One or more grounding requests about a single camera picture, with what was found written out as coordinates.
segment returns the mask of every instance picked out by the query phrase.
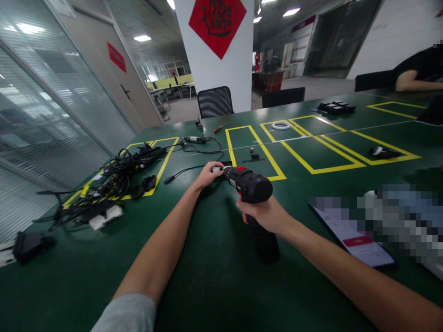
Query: forearm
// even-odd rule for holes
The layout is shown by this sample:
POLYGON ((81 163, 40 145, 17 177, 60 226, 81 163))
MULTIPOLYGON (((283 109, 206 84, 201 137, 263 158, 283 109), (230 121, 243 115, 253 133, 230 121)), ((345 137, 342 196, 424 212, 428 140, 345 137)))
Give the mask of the forearm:
POLYGON ((138 254, 113 299, 141 293, 158 305, 185 245, 192 212, 202 188, 193 184, 138 254))
POLYGON ((442 309, 292 219, 280 236, 339 288, 380 331, 441 331, 442 309))
POLYGON ((443 83, 410 81, 406 83, 397 83, 395 90, 398 92, 443 90, 443 83))

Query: phone screen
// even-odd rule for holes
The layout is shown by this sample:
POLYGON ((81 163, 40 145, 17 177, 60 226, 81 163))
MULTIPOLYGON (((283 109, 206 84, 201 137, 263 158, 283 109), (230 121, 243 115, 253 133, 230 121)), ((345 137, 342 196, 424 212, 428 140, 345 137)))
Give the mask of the phone screen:
POLYGON ((352 256, 371 267, 395 264, 395 260, 370 238, 358 233, 340 220, 336 220, 316 207, 308 204, 317 217, 329 228, 352 256))

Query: hand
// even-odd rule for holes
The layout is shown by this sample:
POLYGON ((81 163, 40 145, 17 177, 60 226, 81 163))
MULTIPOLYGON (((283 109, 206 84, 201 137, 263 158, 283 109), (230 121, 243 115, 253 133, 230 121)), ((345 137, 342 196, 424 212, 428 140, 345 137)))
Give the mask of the hand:
POLYGON ((242 202, 241 197, 237 207, 243 212, 243 221, 247 224, 246 215, 254 217, 257 222, 267 231, 277 235, 283 234, 291 223, 295 222, 285 209, 271 196, 266 202, 249 204, 242 202))
POLYGON ((214 182, 215 178, 223 175, 223 171, 218 171, 214 173, 211 172, 211 169, 216 166, 224 167, 224 165, 219 161, 210 161, 206 164, 205 167, 203 167, 202 172, 194 181, 193 185, 197 186, 199 189, 203 189, 214 182))

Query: door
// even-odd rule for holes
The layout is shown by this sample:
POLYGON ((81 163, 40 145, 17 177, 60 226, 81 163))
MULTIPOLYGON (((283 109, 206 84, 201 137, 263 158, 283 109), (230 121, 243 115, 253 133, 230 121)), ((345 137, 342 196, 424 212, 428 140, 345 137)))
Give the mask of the door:
POLYGON ((305 75, 346 78, 381 0, 351 1, 318 19, 305 75))
POLYGON ((129 56, 111 23, 76 10, 77 20, 88 32, 90 44, 82 47, 99 75, 106 75, 105 83, 114 97, 137 128, 162 125, 160 115, 143 86, 129 56), (125 66, 118 66, 111 60, 110 44, 124 59, 125 66))

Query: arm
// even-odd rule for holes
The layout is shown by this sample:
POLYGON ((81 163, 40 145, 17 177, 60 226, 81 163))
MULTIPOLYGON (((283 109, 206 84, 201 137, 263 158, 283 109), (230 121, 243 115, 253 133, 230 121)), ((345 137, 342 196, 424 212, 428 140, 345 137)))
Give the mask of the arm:
POLYGON ((395 83, 397 92, 443 90, 443 83, 416 81, 417 71, 405 71, 395 83))
POLYGON ((274 197, 238 202, 268 231, 292 244, 340 289, 380 331, 441 331, 443 310, 371 268, 292 218, 274 197))
POLYGON ((208 163, 174 209, 158 226, 127 272, 113 300, 126 294, 140 293, 151 298, 158 307, 185 245, 198 196, 203 188, 223 174, 223 171, 211 173, 212 167, 215 166, 223 164, 217 161, 208 163))

